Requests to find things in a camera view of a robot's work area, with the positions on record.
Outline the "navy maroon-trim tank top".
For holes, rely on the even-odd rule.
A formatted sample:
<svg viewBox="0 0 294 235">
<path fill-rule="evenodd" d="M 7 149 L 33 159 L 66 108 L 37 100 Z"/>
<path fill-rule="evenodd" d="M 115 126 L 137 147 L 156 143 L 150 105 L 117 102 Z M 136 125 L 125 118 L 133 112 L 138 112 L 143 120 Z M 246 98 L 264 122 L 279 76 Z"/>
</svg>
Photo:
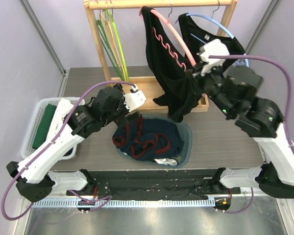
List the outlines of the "navy maroon-trim tank top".
<svg viewBox="0 0 294 235">
<path fill-rule="evenodd" d="M 171 159 L 184 146 L 176 124 L 158 118 L 140 117 L 118 128 L 112 141 L 117 149 L 137 161 Z"/>
</svg>

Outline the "striped tank top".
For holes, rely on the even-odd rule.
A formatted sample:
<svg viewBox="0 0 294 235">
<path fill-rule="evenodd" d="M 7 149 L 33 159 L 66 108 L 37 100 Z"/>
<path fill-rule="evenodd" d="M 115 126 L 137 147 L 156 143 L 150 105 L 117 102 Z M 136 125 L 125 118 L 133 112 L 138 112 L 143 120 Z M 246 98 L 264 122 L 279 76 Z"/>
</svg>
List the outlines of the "striped tank top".
<svg viewBox="0 0 294 235">
<path fill-rule="evenodd" d="M 179 161 L 175 158 L 162 158 L 162 159 L 154 159 L 157 164 L 160 165 L 170 165 L 170 166 L 177 166 L 179 165 Z"/>
</svg>

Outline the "pink hanger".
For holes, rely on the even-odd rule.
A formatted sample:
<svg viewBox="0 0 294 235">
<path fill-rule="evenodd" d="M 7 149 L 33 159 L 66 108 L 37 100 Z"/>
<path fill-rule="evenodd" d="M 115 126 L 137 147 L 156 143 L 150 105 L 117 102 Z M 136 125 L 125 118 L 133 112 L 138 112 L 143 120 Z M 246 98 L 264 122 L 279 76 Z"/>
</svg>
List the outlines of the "pink hanger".
<svg viewBox="0 0 294 235">
<path fill-rule="evenodd" d="M 169 18 L 147 6 L 140 9 L 139 16 L 145 27 L 146 58 L 152 71 L 155 66 L 160 66 L 184 73 L 196 64 L 190 49 Z"/>
</svg>

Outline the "green hanger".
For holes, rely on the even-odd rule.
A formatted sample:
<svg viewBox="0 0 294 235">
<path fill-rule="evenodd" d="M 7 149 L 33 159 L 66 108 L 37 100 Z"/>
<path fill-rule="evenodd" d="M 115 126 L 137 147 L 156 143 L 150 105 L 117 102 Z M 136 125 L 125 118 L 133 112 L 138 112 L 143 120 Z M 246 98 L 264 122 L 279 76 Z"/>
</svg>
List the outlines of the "green hanger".
<svg viewBox="0 0 294 235">
<path fill-rule="evenodd" d="M 108 10 L 102 10 L 99 14 L 99 20 L 97 20 L 97 26 L 99 29 L 99 35 L 103 48 L 111 62 L 115 72 L 122 81 L 124 80 L 123 66 L 121 63 L 121 56 L 118 52 L 118 46 L 116 37 L 113 33 L 112 23 L 108 16 Z"/>
</svg>

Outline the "neon yellow hanger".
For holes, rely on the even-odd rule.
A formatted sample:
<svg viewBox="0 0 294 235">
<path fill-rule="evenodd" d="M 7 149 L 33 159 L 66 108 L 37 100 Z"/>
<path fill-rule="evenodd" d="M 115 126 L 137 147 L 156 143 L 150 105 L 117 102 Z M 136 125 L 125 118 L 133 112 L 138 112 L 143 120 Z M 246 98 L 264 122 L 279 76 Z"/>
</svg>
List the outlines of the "neon yellow hanger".
<svg viewBox="0 0 294 235">
<path fill-rule="evenodd" d="M 116 23 L 115 23 L 115 20 L 114 20 L 114 17 L 113 17 L 113 13 L 114 13 L 113 4 L 112 4 L 111 0 L 109 2 L 110 2 L 110 7 L 111 7 L 111 13 L 108 13 L 108 15 L 109 15 L 109 19 L 110 19 L 110 21 L 112 23 L 113 33 L 114 33 L 114 35 L 116 36 L 116 39 L 117 39 L 118 52 L 120 53 L 120 56 L 121 56 L 121 63 L 122 63 L 122 68 L 123 68 L 123 72 L 124 72 L 124 80 L 129 82 L 129 74 L 128 74 L 128 69 L 127 69 L 127 63 L 126 63 L 126 59 L 125 59 L 125 56 L 124 56 L 124 51 L 123 51 L 121 39 L 120 39 L 120 36 L 119 36 L 119 32 L 118 32 L 118 29 L 117 29 L 117 26 L 116 26 Z"/>
</svg>

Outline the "green tank top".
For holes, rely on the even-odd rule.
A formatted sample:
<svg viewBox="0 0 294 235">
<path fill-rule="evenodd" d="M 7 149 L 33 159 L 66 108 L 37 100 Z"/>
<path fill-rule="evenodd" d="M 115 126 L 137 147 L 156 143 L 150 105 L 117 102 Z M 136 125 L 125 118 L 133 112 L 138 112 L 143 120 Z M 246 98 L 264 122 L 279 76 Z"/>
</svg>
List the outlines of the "green tank top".
<svg viewBox="0 0 294 235">
<path fill-rule="evenodd" d="M 172 157 L 172 159 L 174 160 L 175 164 L 174 165 L 180 165 L 183 162 L 183 159 L 181 156 L 177 156 L 177 157 Z"/>
</svg>

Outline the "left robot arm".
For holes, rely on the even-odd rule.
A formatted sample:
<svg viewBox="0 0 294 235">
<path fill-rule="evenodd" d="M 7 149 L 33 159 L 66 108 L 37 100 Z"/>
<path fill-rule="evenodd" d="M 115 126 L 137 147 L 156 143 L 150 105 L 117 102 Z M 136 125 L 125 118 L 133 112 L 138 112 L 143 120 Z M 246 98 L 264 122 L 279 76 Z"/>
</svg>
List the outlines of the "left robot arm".
<svg viewBox="0 0 294 235">
<path fill-rule="evenodd" d="M 120 81 L 101 89 L 85 105 L 75 104 L 65 112 L 62 126 L 52 137 L 23 161 L 7 165 L 21 196 L 34 203 L 52 192 L 74 190 L 90 195 L 94 191 L 96 183 L 87 170 L 53 172 L 50 169 L 69 150 L 109 123 L 114 122 L 118 126 L 128 124 L 127 116 L 143 106 L 147 98 L 137 85 L 132 85 L 126 94 L 123 84 Z"/>
</svg>

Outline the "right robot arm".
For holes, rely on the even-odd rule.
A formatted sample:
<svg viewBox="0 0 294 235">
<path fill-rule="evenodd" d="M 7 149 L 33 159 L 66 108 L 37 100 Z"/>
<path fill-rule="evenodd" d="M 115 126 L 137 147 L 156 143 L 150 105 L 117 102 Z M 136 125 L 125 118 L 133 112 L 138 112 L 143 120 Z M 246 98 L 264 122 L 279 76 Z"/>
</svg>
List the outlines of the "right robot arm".
<svg viewBox="0 0 294 235">
<path fill-rule="evenodd" d="M 294 153 L 287 141 L 284 117 L 277 104 L 256 94 L 263 78 L 246 66 L 232 67 L 226 77 L 222 66 L 197 63 L 192 79 L 222 111 L 227 120 L 255 140 L 269 163 L 254 168 L 224 168 L 212 180 L 212 189 L 259 188 L 274 198 L 294 199 Z"/>
</svg>

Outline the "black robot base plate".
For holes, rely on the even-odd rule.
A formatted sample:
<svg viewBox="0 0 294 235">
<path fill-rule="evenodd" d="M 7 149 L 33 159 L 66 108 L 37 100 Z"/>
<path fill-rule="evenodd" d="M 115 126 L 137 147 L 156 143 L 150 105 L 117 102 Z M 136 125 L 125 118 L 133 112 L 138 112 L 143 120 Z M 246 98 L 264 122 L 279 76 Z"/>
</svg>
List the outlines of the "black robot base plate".
<svg viewBox="0 0 294 235">
<path fill-rule="evenodd" d="M 91 186 L 80 196 L 111 195 L 113 200 L 201 200 L 213 195 L 240 194 L 219 182 L 219 169 L 157 169 L 91 171 Z"/>
</svg>

